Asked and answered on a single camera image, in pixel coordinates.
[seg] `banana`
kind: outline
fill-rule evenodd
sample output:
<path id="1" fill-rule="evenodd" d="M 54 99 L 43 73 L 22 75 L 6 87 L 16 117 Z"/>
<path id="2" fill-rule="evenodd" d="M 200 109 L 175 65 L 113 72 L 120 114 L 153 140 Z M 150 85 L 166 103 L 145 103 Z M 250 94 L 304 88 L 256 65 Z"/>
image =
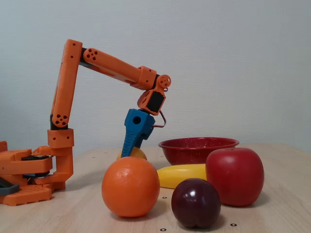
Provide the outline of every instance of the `banana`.
<path id="1" fill-rule="evenodd" d="M 122 151 L 119 153 L 117 160 L 121 158 Z M 134 147 L 130 156 L 139 157 L 147 160 L 145 153 L 137 147 Z"/>
<path id="2" fill-rule="evenodd" d="M 207 181 L 205 164 L 167 166 L 159 169 L 157 174 L 160 179 L 160 186 L 164 188 L 176 188 L 188 178 L 200 178 Z"/>

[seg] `wooden table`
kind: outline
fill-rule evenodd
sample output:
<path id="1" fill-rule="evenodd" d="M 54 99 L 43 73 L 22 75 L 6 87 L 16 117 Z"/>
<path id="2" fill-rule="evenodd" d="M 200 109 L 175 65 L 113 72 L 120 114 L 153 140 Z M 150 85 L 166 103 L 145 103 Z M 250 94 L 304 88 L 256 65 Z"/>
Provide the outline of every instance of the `wooden table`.
<path id="1" fill-rule="evenodd" d="M 212 230 L 310 233 L 311 155 L 283 144 L 241 144 L 239 147 L 251 148 L 261 157 L 265 169 L 264 188 L 251 207 L 222 206 Z M 160 148 L 143 148 L 143 151 L 156 169 L 169 165 Z M 66 191 L 54 193 L 50 201 L 16 207 L 0 205 L 0 232 L 188 232 L 173 216 L 171 189 L 161 189 L 157 204 L 144 217 L 124 219 L 110 213 L 102 199 L 101 183 L 105 170 L 119 152 L 120 149 L 91 150 L 75 157 L 74 175 L 68 180 Z"/>

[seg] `dark red plum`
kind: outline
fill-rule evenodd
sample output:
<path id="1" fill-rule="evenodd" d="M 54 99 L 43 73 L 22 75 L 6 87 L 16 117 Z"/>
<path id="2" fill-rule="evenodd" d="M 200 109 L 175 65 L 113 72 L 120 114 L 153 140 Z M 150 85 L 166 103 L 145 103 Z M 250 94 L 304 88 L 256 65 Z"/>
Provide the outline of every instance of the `dark red plum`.
<path id="1" fill-rule="evenodd" d="M 209 228 L 220 214 L 221 202 L 216 189 L 207 181 L 191 178 L 173 192 L 172 210 L 186 228 Z"/>

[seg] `white wall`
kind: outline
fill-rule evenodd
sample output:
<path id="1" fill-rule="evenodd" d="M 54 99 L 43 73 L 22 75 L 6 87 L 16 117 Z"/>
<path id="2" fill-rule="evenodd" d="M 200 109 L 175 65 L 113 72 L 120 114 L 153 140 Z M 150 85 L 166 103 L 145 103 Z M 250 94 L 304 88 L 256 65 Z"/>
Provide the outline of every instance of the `white wall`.
<path id="1" fill-rule="evenodd" d="M 47 143 L 71 38 L 170 75 L 168 124 L 145 146 L 224 136 L 311 151 L 310 9 L 310 0 L 3 1 L 0 140 L 11 149 Z M 69 123 L 75 154 L 121 147 L 125 116 L 141 93 L 80 67 Z"/>

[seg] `orange robotic arm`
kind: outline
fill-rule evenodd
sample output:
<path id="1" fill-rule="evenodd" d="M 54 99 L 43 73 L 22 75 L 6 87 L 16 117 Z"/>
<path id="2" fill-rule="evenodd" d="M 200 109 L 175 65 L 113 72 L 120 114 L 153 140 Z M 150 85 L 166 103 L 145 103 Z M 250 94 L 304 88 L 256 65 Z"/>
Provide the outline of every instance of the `orange robotic arm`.
<path id="1" fill-rule="evenodd" d="M 55 189 L 65 188 L 65 181 L 73 174 L 74 138 L 68 122 L 79 65 L 144 90 L 138 100 L 139 108 L 154 116 L 161 113 L 164 92 L 171 84 L 168 75 L 158 75 L 147 67 L 133 67 L 97 49 L 85 49 L 79 41 L 67 40 L 50 115 L 49 146 L 15 151 L 7 150 L 6 142 L 0 142 L 0 188 L 1 183 L 8 186 L 7 192 L 12 191 L 10 183 L 20 188 L 16 193 L 0 195 L 0 203 L 18 205 L 49 200 Z M 52 175 L 48 175 L 52 168 L 49 155 L 56 157 L 56 172 Z"/>

